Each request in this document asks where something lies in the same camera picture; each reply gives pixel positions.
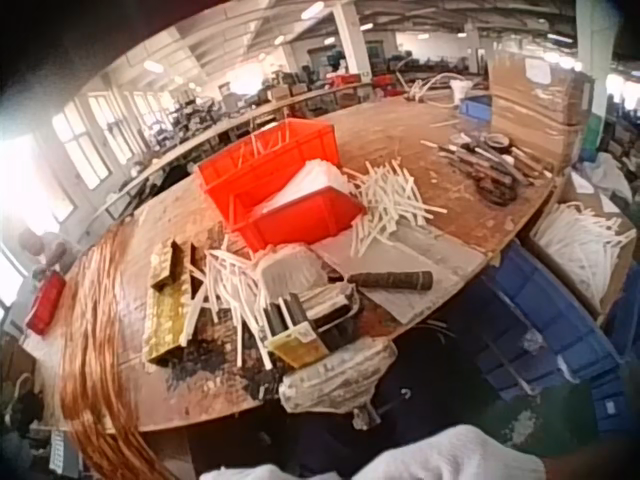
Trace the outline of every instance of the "copper coil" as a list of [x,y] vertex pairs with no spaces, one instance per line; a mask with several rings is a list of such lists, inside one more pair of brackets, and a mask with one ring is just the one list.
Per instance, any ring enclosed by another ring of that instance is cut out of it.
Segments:
[[127,230],[114,226],[79,259],[63,292],[60,406],[76,446],[103,478],[173,479],[138,433],[118,369],[119,269]]

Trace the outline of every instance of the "cardboard box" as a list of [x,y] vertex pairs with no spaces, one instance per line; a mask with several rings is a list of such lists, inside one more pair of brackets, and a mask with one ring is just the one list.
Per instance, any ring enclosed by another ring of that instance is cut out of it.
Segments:
[[591,114],[593,84],[583,72],[552,65],[540,57],[496,52],[491,94],[515,102],[563,125],[585,125]]
[[279,102],[280,100],[286,100],[291,98],[291,91],[288,85],[281,85],[279,87],[273,87],[269,90],[269,100],[272,102]]
[[302,95],[303,93],[307,93],[309,91],[309,87],[306,83],[298,83],[291,87],[291,95],[294,97],[296,95]]
[[584,127],[568,127],[518,104],[493,97],[491,131],[503,133],[527,153],[564,170],[578,159]]
[[[586,192],[585,189],[577,188],[576,183],[579,185],[589,184],[586,180],[578,176],[577,173],[571,172],[570,178],[565,182],[562,193],[558,196],[558,204],[569,202],[580,202],[585,208],[592,209],[597,216],[607,219],[620,218],[622,220],[620,227],[618,228],[618,234],[626,233],[629,230],[634,229],[633,224],[619,211],[615,206],[605,197],[603,201],[600,192],[592,186],[593,193]],[[551,208],[545,211],[545,214],[540,219],[542,222],[550,213]],[[617,263],[611,274],[609,281],[609,287],[607,292],[602,297],[600,304],[595,304],[582,290],[576,285],[569,274],[564,270],[562,265],[556,262],[547,252],[535,241],[531,236],[526,239],[525,246],[533,253],[551,272],[558,277],[560,281],[575,295],[575,297],[582,303],[587,311],[593,316],[596,322],[601,325],[606,319],[609,310],[613,303],[618,299],[622,293],[624,287],[624,281],[627,278],[627,273],[633,262],[633,254],[636,248],[637,239],[634,238],[628,242],[618,255]]]

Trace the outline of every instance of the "white cloth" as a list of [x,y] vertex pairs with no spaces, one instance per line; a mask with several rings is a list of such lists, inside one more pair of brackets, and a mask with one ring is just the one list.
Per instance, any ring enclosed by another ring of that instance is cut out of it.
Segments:
[[[315,477],[316,480],[338,478]],[[354,480],[544,480],[542,460],[500,445],[469,425],[450,428],[434,437],[384,452]],[[254,469],[218,470],[200,480],[292,480],[273,465]]]

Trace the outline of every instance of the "red container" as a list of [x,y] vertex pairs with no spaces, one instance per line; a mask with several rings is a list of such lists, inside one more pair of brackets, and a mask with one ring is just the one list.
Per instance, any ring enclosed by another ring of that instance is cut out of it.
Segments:
[[269,185],[263,188],[272,195],[282,189],[307,160],[316,158],[340,164],[333,125],[287,119],[225,148],[198,170],[202,189],[229,224],[230,201],[236,193],[268,178]]
[[371,84],[374,86],[374,88],[389,87],[393,85],[393,82],[393,75],[391,74],[378,75],[377,77],[373,77],[373,79],[371,80]]
[[337,87],[343,87],[345,85],[353,85],[355,83],[360,83],[362,82],[362,77],[360,76],[359,73],[352,73],[352,74],[347,73],[347,74],[336,75],[335,77],[331,77],[329,81],[331,82],[331,86],[333,88],[337,88]]
[[27,320],[27,328],[32,332],[41,336],[46,333],[56,314],[66,284],[64,277],[56,271],[50,272],[44,279]]
[[268,245],[319,242],[349,228],[364,211],[350,195],[326,187],[252,218],[253,208],[264,200],[259,198],[254,189],[234,195],[231,209],[231,229],[254,252]]

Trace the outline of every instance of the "pillar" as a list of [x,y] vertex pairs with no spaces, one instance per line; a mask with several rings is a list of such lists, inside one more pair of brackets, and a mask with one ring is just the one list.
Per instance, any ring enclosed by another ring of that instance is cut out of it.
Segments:
[[576,2],[578,60],[583,71],[595,79],[591,118],[583,142],[588,150],[598,146],[607,114],[606,82],[619,23],[619,15],[606,0]]
[[360,20],[355,4],[339,3],[334,7],[333,15],[338,26],[349,73],[359,73],[363,81],[371,80],[371,64],[364,36],[360,31]]
[[475,23],[467,22],[464,25],[464,31],[467,34],[467,48],[471,49],[469,53],[469,73],[480,73],[478,65],[478,49],[480,48],[480,32],[476,28]]
[[282,45],[282,53],[284,54],[284,59],[287,62],[287,68],[291,73],[295,73],[298,71],[298,63],[296,62],[296,56],[293,54],[293,48],[290,43],[284,43]]

